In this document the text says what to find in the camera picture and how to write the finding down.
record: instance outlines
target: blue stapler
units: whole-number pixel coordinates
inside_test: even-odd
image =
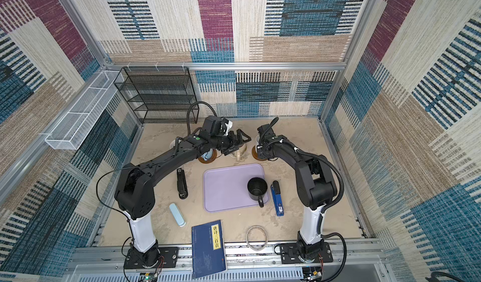
[[[271,191],[277,216],[284,216],[284,208],[282,207],[282,199],[280,198],[280,187],[278,181],[275,180],[272,182]]]

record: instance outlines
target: white arm segment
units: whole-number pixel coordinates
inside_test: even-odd
[[[122,211],[130,219],[129,213]],[[147,252],[155,244],[153,235],[151,213],[136,220],[130,219],[130,228],[134,238],[134,247],[141,253]]]
[[[326,213],[321,213],[321,209],[325,205],[318,207],[316,210],[311,210],[309,207],[304,206],[304,217],[302,221],[302,227],[300,230],[301,237],[304,239],[305,243],[313,244],[321,241],[321,235],[317,234],[317,222],[319,216],[325,217]],[[324,218],[321,222],[321,234],[324,227]]]

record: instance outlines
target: book cover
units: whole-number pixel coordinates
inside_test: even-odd
[[[227,270],[220,220],[192,227],[192,276],[194,279]]]

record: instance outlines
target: white wire mesh basket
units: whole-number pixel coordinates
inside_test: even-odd
[[[45,142],[53,149],[77,150],[117,91],[113,82],[123,82],[118,71],[103,71],[65,114]]]

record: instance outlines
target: black wire mesh rack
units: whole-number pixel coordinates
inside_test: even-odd
[[[119,75],[124,81],[114,84],[141,123],[186,122],[189,105],[197,101],[188,68],[124,67]],[[198,119],[196,105],[189,121],[197,123]]]

